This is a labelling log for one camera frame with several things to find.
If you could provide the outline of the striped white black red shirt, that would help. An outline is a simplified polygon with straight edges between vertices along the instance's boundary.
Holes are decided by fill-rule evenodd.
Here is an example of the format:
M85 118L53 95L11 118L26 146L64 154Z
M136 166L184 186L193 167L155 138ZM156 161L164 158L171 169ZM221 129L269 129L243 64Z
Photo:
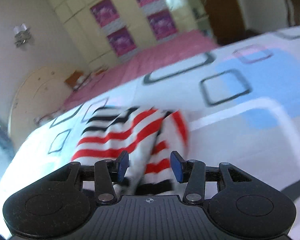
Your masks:
M186 113L154 107L101 107L87 121L72 161L93 166L97 161L129 154L124 180L114 183L119 197L180 194L181 185L170 165L170 153L187 156Z

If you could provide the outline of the pink bed cover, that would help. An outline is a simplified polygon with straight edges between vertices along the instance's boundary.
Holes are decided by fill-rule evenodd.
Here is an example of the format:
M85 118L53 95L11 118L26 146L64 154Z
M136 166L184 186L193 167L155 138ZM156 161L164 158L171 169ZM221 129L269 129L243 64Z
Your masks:
M182 33L157 46L147 48L129 61L113 68L101 68L92 78L65 100L61 109L68 111L117 86L162 67L218 48L219 45L198 30Z

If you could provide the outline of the white patterned bed sheet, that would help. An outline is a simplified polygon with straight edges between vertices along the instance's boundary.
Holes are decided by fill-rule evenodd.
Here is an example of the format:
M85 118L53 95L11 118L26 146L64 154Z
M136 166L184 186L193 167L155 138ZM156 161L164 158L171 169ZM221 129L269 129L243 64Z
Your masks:
M180 194L117 196L72 161L101 107L186 113ZM197 54L35 129L0 182L0 239L300 239L300 27Z

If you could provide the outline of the floral pillow near headboard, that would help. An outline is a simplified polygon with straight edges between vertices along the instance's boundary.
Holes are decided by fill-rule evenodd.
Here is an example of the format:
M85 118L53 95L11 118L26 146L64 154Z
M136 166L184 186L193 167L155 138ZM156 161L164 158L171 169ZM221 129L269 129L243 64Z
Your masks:
M57 111L51 112L51 113L47 113L45 115L39 116L34 118L34 123L40 127L43 126L44 124L47 124L48 122L50 122L51 120L59 117L60 115L62 115L63 113L65 113L65 110L63 109L59 109Z

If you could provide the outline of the orange patterned pillow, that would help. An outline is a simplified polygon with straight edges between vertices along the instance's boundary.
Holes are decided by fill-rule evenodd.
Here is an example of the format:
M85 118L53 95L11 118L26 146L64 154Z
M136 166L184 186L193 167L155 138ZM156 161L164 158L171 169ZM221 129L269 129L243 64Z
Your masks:
M82 71L76 70L64 81L64 83L73 91L77 91L87 84L89 76L90 75L84 74Z

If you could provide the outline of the cream round headboard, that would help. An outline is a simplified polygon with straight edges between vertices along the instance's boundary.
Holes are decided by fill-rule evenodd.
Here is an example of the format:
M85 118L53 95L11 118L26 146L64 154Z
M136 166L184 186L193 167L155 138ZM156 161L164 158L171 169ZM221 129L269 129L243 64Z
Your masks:
M35 118L73 108L66 100L74 90L65 81L82 73L71 65L45 66L25 79L15 94L8 120L8 135L15 151L37 128Z

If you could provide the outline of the lower left purple poster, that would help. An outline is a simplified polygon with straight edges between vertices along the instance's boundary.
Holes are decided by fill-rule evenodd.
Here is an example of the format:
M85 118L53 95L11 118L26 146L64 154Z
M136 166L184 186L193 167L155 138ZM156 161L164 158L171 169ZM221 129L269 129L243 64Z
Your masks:
M107 39L116 55L119 57L137 48L132 36L130 35L126 27L123 27L111 33L107 36Z

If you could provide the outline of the lower right purple poster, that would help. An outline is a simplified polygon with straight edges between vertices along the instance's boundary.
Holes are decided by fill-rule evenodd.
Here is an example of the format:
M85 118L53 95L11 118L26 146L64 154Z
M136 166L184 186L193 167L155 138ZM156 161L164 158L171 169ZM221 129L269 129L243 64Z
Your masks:
M162 40L178 32L169 10L162 10L147 16L156 40Z

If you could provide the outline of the cream wardrobe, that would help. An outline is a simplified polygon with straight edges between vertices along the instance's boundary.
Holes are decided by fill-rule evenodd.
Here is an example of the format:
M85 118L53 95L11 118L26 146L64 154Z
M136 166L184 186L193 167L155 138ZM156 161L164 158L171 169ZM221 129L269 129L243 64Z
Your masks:
M113 67L138 51L169 40L176 35L197 29L187 0L158 0L139 7L136 0L111 0L120 18L100 27L90 8L102 0L48 0L63 23L76 47L92 70ZM156 40L147 16L169 10L178 32L162 40ZM111 47L107 36L126 27L137 48L119 57Z

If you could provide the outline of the cream corner shelf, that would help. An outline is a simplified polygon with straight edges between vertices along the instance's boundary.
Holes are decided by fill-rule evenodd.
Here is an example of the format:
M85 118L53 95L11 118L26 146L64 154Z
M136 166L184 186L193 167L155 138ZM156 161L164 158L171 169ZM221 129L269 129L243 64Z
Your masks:
M204 8L206 0L204 0L203 2L202 0L187 0L187 1L194 15L194 19L198 29L206 36L211 36L213 33L209 21L209 15Z

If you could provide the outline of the upper left purple poster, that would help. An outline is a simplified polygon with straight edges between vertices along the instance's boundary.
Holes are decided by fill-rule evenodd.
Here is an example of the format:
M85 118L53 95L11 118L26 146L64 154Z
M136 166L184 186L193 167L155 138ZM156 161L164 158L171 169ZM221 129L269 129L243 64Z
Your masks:
M90 12L102 28L120 18L111 0L102 0L96 3L90 8Z

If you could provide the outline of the dark brown wooden door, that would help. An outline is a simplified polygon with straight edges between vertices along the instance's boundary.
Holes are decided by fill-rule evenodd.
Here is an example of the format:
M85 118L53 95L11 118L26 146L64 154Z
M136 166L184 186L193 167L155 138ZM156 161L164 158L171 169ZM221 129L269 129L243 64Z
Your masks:
M217 42L237 42L245 35L245 26L238 0L201 0Z

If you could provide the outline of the dark wooden chair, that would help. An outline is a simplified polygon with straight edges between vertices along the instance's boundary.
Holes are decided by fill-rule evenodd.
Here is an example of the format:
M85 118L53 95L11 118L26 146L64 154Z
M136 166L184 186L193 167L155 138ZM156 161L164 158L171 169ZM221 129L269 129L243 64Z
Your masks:
M289 27L300 26L300 0L284 0Z

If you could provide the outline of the wall lamp sconce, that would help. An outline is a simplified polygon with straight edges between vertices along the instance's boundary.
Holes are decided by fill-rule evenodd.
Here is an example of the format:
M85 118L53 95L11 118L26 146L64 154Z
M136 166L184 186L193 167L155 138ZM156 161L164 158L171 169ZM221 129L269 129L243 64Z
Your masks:
M30 33L30 27L27 26L25 23L21 25L16 25L13 28L14 38L15 38L15 46L20 47L23 44L26 44L31 38L32 35Z

